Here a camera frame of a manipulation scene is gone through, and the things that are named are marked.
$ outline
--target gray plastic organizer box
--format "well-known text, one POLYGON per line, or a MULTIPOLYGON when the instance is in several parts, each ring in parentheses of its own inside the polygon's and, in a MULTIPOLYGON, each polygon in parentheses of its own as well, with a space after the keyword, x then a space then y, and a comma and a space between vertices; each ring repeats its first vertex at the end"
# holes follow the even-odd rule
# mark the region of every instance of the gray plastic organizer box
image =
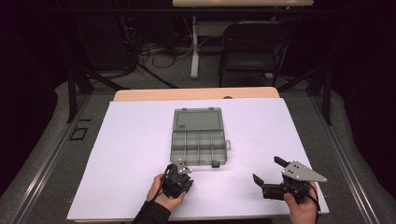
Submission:
POLYGON ((219 167, 227 161, 221 108, 175 110, 171 162, 219 167))

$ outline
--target silver gripper plate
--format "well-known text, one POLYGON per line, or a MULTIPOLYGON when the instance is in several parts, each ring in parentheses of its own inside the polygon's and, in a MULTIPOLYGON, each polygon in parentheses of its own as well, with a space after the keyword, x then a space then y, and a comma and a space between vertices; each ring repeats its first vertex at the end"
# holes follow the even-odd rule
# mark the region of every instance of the silver gripper plate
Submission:
POLYGON ((299 181, 327 182, 327 178, 309 169, 298 161, 291 162, 284 170, 282 175, 299 181))

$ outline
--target gray chair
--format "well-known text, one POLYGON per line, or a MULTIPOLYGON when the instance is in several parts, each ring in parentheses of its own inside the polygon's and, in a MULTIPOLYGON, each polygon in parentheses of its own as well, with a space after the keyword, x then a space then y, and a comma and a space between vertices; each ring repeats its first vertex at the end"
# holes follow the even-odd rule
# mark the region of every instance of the gray chair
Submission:
POLYGON ((273 74, 275 86, 279 69, 292 36, 282 21, 239 21, 228 26, 222 37, 219 87, 227 72, 273 74))

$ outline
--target black sleeve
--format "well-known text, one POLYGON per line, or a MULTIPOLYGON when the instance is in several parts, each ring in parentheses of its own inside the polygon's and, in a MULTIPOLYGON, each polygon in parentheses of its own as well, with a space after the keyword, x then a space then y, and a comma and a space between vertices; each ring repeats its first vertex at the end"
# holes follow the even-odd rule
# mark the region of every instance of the black sleeve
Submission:
POLYGON ((147 207, 148 202, 145 202, 134 218, 134 224, 163 224, 168 221, 171 212, 158 203, 153 203, 147 207))

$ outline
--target metal bracket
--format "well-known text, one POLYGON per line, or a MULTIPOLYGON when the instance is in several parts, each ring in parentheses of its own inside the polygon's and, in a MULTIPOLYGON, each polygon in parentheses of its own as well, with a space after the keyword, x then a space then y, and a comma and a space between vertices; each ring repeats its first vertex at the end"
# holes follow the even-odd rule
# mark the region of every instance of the metal bracket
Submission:
POLYGON ((178 161, 175 163, 175 165, 177 166, 177 172, 180 175, 186 175, 186 174, 192 173, 192 169, 187 167, 187 165, 184 163, 184 161, 178 161))
POLYGON ((282 170, 282 175, 299 181, 327 182, 327 178, 309 169, 298 161, 291 162, 282 170))

